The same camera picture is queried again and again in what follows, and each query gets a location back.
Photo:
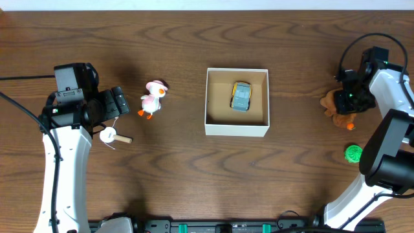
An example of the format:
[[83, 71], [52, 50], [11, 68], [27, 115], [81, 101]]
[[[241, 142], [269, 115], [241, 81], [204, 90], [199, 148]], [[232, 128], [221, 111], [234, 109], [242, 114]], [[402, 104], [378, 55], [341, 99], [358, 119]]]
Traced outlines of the brown plush toy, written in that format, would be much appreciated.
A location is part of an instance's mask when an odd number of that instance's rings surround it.
[[337, 113], [334, 103], [334, 93], [341, 90], [342, 89], [333, 89], [329, 91], [323, 98], [320, 99], [320, 105], [325, 108], [325, 116], [332, 118], [332, 122], [335, 126], [352, 131], [355, 128], [354, 119], [356, 118], [356, 113], [341, 115]]

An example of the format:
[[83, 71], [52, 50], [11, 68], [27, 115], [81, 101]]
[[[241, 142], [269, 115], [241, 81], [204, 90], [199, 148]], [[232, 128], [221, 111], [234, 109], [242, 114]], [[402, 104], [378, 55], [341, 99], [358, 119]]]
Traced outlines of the white duck toy pink hat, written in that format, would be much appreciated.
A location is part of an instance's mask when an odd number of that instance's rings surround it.
[[154, 112], [161, 109], [160, 99], [165, 97], [168, 88], [160, 80], [153, 80], [146, 84], [146, 90], [148, 94], [140, 97], [142, 101], [141, 110], [137, 113], [141, 117], [144, 113], [147, 113], [146, 118], [149, 120], [152, 118]]

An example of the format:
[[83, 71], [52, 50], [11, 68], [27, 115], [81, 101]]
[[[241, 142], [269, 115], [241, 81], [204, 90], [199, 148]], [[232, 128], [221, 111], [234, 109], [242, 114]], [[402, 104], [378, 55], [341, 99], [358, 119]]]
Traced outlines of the white wooden paddle ball toy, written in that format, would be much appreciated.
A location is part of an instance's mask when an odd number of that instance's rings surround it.
[[127, 144], [131, 144], [133, 139], [130, 137], [125, 137], [122, 135], [118, 135], [115, 127], [116, 121], [118, 120], [118, 116], [114, 118], [113, 125], [111, 127], [105, 127], [99, 134], [100, 140], [111, 149], [115, 150], [111, 143], [114, 141], [124, 142]]

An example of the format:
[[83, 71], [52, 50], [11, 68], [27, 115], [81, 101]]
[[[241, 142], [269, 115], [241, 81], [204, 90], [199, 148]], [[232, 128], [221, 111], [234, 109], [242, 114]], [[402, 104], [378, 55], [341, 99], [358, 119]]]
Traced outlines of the green ridged plastic disc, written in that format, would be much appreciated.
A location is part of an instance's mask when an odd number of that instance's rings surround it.
[[350, 145], [344, 151], [345, 159], [350, 163], [359, 163], [363, 149], [358, 145]]

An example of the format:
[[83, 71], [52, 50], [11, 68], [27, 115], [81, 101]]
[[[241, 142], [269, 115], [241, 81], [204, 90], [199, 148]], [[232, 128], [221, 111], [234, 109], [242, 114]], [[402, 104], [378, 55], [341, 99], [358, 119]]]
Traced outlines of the yellow grey toy truck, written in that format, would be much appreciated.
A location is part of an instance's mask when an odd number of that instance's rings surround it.
[[230, 107], [234, 111], [247, 112], [250, 108], [252, 85], [247, 82], [235, 82], [230, 99]]

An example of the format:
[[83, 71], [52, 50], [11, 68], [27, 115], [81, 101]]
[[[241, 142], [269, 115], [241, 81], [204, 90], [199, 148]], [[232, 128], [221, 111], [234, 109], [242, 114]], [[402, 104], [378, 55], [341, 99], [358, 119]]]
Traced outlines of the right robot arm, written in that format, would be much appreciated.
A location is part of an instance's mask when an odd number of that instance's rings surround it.
[[340, 69], [342, 88], [329, 91], [320, 104], [340, 128], [353, 128], [358, 113], [378, 107], [382, 121], [362, 150], [356, 179], [314, 217], [317, 227], [355, 230], [376, 207], [392, 198], [408, 199], [413, 189], [413, 93], [406, 68], [388, 62], [389, 51], [372, 47], [360, 67]]

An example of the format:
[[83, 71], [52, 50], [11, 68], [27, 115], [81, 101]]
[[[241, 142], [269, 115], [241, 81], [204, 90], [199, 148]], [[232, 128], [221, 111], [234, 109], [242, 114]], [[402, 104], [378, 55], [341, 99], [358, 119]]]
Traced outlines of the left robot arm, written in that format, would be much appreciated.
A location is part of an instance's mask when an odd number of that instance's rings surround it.
[[57, 91], [39, 118], [45, 148], [43, 197], [36, 232], [89, 232], [86, 170], [93, 129], [129, 112], [120, 87], [99, 91], [90, 63], [54, 68]]

